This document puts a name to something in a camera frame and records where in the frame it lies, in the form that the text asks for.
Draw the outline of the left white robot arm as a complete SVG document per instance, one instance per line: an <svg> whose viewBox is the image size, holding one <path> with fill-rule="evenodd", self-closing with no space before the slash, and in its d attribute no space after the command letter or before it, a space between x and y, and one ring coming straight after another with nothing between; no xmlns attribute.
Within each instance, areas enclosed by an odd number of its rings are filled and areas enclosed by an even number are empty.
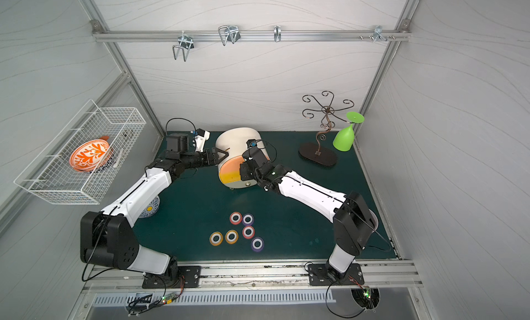
<svg viewBox="0 0 530 320"><path fill-rule="evenodd" d="M87 212L80 223L81 261L86 265L177 280L177 259L140 245L133 227L151 201L186 170L219 165L228 157L225 150L206 149L207 139L207 134L196 134L196 150L190 152L188 136L169 136L162 157L147 165L142 177L132 187L103 210Z"/></svg>

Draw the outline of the red tape roll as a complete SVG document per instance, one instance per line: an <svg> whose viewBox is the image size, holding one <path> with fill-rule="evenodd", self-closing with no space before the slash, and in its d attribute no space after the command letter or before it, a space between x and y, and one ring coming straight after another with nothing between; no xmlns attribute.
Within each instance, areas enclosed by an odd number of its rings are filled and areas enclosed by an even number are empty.
<svg viewBox="0 0 530 320"><path fill-rule="evenodd" d="M245 226L242 231L242 236L245 239L252 239L255 236L255 228L253 226Z"/></svg>
<svg viewBox="0 0 530 320"><path fill-rule="evenodd" d="M233 225L239 225L242 222L242 215L239 212L230 214L229 221Z"/></svg>

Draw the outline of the yellow drawer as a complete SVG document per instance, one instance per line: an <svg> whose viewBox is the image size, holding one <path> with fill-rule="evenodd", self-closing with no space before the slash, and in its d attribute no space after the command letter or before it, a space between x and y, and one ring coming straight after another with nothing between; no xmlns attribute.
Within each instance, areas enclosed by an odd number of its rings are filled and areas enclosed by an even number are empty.
<svg viewBox="0 0 530 320"><path fill-rule="evenodd" d="M220 170L219 180L223 184L239 183L242 181L239 170Z"/></svg>

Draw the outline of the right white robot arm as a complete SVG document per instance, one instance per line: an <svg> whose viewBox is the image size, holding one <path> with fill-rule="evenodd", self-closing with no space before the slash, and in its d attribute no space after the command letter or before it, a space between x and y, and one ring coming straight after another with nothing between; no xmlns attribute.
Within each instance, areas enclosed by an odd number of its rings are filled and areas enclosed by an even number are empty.
<svg viewBox="0 0 530 320"><path fill-rule="evenodd" d="M343 279L354 260L377 232L378 218L357 192L345 194L319 186L283 165L273 165L258 147L243 152L244 172L266 192L295 199L333 224L335 246L326 262L328 276Z"/></svg>

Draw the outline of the purple tape roll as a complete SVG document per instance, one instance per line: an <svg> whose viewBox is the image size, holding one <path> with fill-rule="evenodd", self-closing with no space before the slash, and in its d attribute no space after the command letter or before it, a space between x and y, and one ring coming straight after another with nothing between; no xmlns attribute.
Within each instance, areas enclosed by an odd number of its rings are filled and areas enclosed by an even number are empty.
<svg viewBox="0 0 530 320"><path fill-rule="evenodd" d="M245 225L245 226L252 226L255 222L255 219L254 219L254 216L252 214L245 214L243 217L242 217L242 223Z"/></svg>
<svg viewBox="0 0 530 320"><path fill-rule="evenodd" d="M254 252L261 252L264 249L264 240L261 237L255 237L252 239L251 249Z"/></svg>

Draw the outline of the cream round drawer cabinet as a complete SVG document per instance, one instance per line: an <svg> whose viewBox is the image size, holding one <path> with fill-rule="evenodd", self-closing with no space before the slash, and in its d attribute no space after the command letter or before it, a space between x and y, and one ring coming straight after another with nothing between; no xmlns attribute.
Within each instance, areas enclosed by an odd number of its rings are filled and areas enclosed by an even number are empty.
<svg viewBox="0 0 530 320"><path fill-rule="evenodd" d="M235 128L227 130L222 133L216 140L215 147L222 150L228 150L228 157L242 156L243 152L247 150L247 141L249 139L259 139L258 146L263 149L265 154L270 158L264 143L261 141L262 137L259 132L252 128ZM256 186L258 183L254 180L241 181L239 183L224 184L231 189L242 189Z"/></svg>

